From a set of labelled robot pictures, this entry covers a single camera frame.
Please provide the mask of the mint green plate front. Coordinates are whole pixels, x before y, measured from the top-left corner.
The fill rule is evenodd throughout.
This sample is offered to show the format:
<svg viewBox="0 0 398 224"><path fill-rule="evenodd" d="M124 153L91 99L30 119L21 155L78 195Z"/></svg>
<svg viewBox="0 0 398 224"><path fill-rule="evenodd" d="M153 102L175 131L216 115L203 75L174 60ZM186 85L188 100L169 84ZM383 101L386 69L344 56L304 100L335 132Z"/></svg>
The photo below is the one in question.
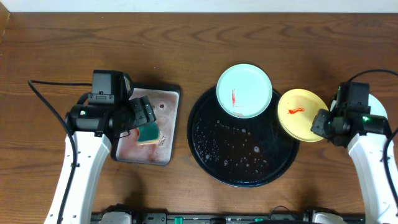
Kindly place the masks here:
<svg viewBox="0 0 398 224"><path fill-rule="evenodd" d="M332 107L331 112L335 112L333 109L335 108L336 103L334 104L334 107ZM383 105L379 100L377 100L374 96L369 94L369 103L368 105L371 107L370 114L373 115L378 115L378 116L383 116L387 118L387 113Z"/></svg>

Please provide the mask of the green yellow sponge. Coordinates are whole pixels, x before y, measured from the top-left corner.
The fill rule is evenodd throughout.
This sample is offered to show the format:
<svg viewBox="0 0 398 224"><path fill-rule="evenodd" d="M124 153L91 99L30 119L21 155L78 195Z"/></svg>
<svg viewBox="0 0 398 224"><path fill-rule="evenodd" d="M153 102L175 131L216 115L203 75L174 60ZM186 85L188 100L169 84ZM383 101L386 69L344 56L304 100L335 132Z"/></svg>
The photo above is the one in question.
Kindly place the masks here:
<svg viewBox="0 0 398 224"><path fill-rule="evenodd" d="M155 144L160 139L160 129L156 122L145 124L137 128L139 135L138 145Z"/></svg>

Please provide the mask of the yellow plate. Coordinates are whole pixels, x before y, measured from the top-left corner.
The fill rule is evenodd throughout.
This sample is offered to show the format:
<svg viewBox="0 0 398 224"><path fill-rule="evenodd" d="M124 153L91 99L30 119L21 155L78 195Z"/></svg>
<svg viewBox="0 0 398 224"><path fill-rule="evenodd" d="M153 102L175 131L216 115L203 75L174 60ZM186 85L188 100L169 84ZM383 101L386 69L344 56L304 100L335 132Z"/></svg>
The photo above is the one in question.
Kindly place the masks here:
<svg viewBox="0 0 398 224"><path fill-rule="evenodd" d="M323 137L311 131L312 123L320 109L328 110L316 94L304 89L284 93L277 106L277 115L283 129L293 138L304 142L318 142Z"/></svg>

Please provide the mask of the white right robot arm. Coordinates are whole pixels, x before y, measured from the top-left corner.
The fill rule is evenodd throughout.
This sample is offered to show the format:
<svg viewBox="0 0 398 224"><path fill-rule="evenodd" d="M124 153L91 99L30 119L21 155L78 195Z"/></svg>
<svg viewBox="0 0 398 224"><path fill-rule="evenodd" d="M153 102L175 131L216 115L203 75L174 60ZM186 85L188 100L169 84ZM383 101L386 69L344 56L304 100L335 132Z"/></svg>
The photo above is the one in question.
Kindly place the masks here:
<svg viewBox="0 0 398 224"><path fill-rule="evenodd" d="M384 114L320 109L311 131L344 147L358 175L366 223L397 223L397 166L392 129Z"/></svg>

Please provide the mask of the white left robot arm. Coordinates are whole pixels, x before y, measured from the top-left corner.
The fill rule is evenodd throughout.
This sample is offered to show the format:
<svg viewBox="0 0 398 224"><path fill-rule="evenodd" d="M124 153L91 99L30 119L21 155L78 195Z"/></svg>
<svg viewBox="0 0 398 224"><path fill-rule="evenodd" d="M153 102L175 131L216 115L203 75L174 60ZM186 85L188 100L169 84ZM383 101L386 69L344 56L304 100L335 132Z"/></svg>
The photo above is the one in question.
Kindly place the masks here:
<svg viewBox="0 0 398 224"><path fill-rule="evenodd" d="M156 120L149 98L77 104L67 113L65 157L46 223L89 223L103 164L133 129Z"/></svg>

